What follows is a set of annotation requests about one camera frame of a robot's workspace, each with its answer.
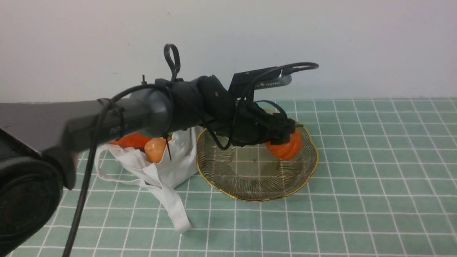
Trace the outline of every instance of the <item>orange vegetable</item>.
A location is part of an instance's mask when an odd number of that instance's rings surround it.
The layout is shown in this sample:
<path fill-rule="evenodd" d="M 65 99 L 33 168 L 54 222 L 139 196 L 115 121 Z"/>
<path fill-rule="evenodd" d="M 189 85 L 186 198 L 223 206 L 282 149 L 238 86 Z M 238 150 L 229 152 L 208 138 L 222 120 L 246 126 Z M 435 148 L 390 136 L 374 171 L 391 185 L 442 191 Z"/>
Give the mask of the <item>orange vegetable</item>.
<path fill-rule="evenodd" d="M 290 135 L 289 143 L 282 145 L 272 145 L 270 142 L 266 142 L 266 148 L 271 152 L 271 154 L 279 159 L 290 160 L 302 148 L 302 135 L 300 131 L 296 128 L 295 132 Z"/>
<path fill-rule="evenodd" d="M 144 148 L 144 145 L 151 140 L 150 137 L 146 137 L 139 132 L 127 135 L 120 140 L 112 141 L 110 144 L 118 145 L 122 148 L 134 147 L 134 148 Z"/>
<path fill-rule="evenodd" d="M 152 138 L 144 146 L 144 152 L 149 162 L 159 163 L 164 156 L 167 141 L 164 138 Z"/>

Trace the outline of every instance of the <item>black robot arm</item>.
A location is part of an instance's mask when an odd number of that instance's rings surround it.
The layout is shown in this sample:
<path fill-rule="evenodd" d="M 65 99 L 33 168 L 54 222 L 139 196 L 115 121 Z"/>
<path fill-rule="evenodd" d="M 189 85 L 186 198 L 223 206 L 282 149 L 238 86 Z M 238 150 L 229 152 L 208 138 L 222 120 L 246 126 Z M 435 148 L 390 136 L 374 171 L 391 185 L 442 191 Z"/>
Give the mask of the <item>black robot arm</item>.
<path fill-rule="evenodd" d="M 165 58 L 172 70 L 171 80 L 147 84 L 143 77 L 140 86 L 111 99 L 0 103 L 0 257 L 46 224 L 63 187 L 74 188 L 79 152 L 90 149 L 64 256 L 69 256 L 79 225 L 97 145 L 144 128 L 160 137 L 198 125 L 210 132 L 221 149 L 267 141 L 286 143 L 295 122 L 272 102 L 279 113 L 266 113 L 252 101 L 253 91 L 285 86 L 291 82 L 291 73 L 318 67 L 299 63 L 238 73 L 226 90 L 215 76 L 192 81 L 177 78 L 180 63 L 174 45 L 165 46 Z M 229 137 L 229 143 L 221 145 L 216 134 Z"/>

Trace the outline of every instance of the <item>bag handle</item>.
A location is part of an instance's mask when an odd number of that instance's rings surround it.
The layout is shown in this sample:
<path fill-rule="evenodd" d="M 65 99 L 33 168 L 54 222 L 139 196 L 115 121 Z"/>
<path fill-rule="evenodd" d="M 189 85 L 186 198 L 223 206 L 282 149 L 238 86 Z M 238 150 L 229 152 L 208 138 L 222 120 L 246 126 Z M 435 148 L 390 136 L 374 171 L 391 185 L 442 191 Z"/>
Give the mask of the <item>bag handle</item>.
<path fill-rule="evenodd" d="M 97 176 L 100 179 L 105 180 L 105 181 L 119 182 L 119 183 L 126 184 L 126 185 L 136 185 L 141 188 L 147 189 L 163 205 L 163 207 L 165 208 L 165 210 L 168 213 L 168 216 L 171 219 L 171 222 L 173 222 L 173 226 L 175 227 L 176 232 L 182 234 L 192 227 L 191 223 L 189 222 L 189 219 L 187 217 L 186 210 L 184 209 L 184 205 L 182 204 L 181 197 L 173 188 L 167 186 L 165 183 L 162 183 L 162 180 L 160 179 L 159 174 L 157 172 L 157 167 L 154 164 L 151 164 L 151 165 L 145 167 L 142 170 L 145 173 L 145 174 L 143 174 L 138 169 L 132 168 L 127 161 L 125 161 L 125 160 L 123 160 L 123 162 L 120 161 L 121 165 L 126 170 L 128 170 L 129 172 L 134 174 L 137 177 L 137 179 L 119 180 L 119 179 L 113 178 L 110 175 L 107 175 L 100 168 L 100 155 L 102 154 L 102 152 L 104 152 L 106 150 L 124 151 L 124 149 L 122 149 L 118 145 L 102 145 L 97 149 L 97 152 L 95 154 L 95 163 L 96 163 L 95 169 L 97 172 Z M 160 187 L 146 184 L 146 182 L 150 181 L 150 180 L 158 182 L 160 184 Z"/>

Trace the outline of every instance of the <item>white tote bag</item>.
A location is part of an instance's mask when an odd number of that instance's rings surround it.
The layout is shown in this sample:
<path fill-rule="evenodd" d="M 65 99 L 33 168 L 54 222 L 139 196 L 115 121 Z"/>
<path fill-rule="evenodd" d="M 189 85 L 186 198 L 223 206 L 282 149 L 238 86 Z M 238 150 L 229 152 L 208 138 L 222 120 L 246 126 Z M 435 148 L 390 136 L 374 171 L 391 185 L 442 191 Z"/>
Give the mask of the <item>white tote bag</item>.
<path fill-rule="evenodd" d="M 197 137 L 201 131 L 201 127 L 193 127 L 185 131 L 174 132 L 172 139 L 168 142 L 171 161 L 168 149 L 165 149 L 162 160 L 156 164 L 148 162 L 146 155 L 133 147 L 102 145 L 97 149 L 95 156 L 97 176 L 102 180 L 148 189 L 166 209 L 175 230 L 184 233 L 191 228 L 191 224 L 181 198 L 173 188 L 197 173 Z M 101 170 L 100 155 L 106 150 L 110 151 L 116 161 L 137 179 L 118 180 L 114 176 L 107 175 L 110 173 L 109 171 Z"/>

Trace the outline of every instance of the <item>gold wire basket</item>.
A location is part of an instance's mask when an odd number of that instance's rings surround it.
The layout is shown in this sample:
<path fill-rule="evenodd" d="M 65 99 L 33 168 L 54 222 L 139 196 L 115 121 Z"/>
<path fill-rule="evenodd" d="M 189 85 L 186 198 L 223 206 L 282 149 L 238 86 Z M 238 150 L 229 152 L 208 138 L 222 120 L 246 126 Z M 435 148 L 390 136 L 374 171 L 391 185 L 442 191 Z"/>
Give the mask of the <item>gold wire basket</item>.
<path fill-rule="evenodd" d="M 224 194 L 249 202 L 279 199 L 306 185 L 316 170 L 319 152 L 305 127 L 302 149 L 291 160 L 280 160 L 264 144 L 220 150 L 207 130 L 197 139 L 197 167 L 211 186 Z M 222 144 L 228 138 L 218 136 Z"/>

